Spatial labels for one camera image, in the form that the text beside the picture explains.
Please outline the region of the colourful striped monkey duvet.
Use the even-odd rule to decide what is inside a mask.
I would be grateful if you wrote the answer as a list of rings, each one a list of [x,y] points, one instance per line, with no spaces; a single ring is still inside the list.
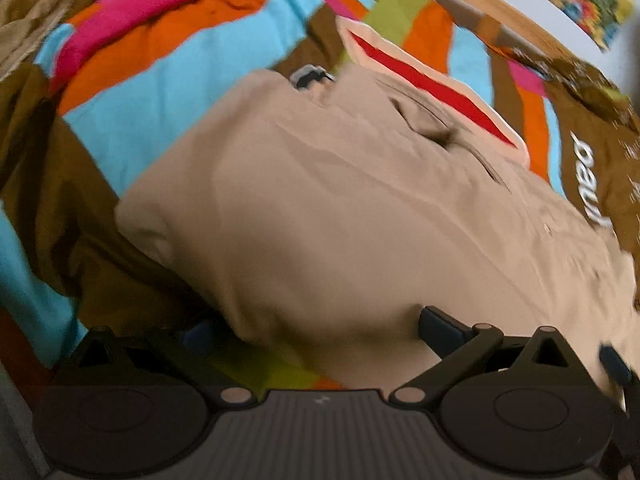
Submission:
[[[29,404],[94,326],[118,336],[203,326],[247,387],[344,387],[240,338],[221,310],[119,232],[145,170],[240,80],[296,89],[349,65],[399,79],[611,231],[634,262],[639,133],[614,126],[458,25],[436,0],[98,0],[1,84],[1,364]]]

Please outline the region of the brown corduroy garment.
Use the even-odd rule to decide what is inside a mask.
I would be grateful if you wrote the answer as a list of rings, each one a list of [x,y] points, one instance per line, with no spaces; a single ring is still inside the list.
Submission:
[[[60,24],[76,0],[1,0],[1,80]]]

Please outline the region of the beige hooded zip jacket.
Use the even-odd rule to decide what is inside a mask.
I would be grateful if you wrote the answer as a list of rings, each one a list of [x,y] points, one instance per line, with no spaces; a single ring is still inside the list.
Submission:
[[[349,65],[296,89],[240,80],[122,196],[119,232],[216,304],[243,340],[352,388],[436,363],[438,307],[511,335],[556,327],[596,384],[639,363],[631,255],[434,100]]]

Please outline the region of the brown PF patterned pillow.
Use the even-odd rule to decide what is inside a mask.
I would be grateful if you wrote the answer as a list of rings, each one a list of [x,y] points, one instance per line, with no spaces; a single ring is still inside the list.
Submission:
[[[590,63],[579,58],[529,54],[521,49],[512,49],[510,57],[544,78],[562,84],[575,100],[606,122],[639,133],[639,115],[630,97]]]

